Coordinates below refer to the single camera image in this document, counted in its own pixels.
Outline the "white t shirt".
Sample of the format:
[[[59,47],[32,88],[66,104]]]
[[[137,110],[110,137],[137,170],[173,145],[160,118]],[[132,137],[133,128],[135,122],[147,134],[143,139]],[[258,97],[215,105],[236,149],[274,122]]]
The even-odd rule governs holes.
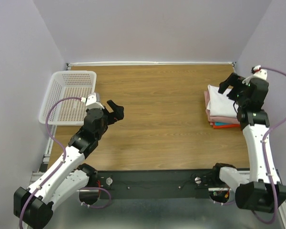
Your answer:
[[[218,90],[219,87],[208,85],[207,91],[204,92],[205,105],[210,116],[236,118],[235,109],[238,108],[238,105],[235,105],[234,101],[227,97],[231,89],[227,89],[223,94],[220,94]]]

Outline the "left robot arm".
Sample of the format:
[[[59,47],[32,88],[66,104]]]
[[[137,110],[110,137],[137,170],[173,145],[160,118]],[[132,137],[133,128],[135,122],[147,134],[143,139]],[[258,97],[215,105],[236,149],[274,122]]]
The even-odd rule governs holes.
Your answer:
[[[86,103],[83,125],[63,146],[62,155],[34,183],[18,188],[13,196],[13,213],[19,218],[19,228],[29,226],[42,229],[50,221],[55,209],[77,190],[92,189],[102,192],[97,171],[84,163],[96,149],[108,126],[123,120],[124,107],[112,100],[107,104],[112,111],[98,101],[81,98]]]

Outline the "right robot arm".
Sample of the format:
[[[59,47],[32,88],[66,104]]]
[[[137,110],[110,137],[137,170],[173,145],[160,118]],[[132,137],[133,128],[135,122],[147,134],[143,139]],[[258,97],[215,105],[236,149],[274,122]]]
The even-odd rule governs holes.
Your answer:
[[[269,83],[254,74],[244,78],[236,73],[219,84],[219,93],[228,87],[227,97],[238,105],[237,119],[247,145],[250,177],[245,179],[229,164],[217,163],[213,167],[216,183],[225,183],[235,192],[240,209],[253,212],[275,213],[286,200],[286,186],[281,183],[274,166],[269,143],[270,122],[262,106]]]

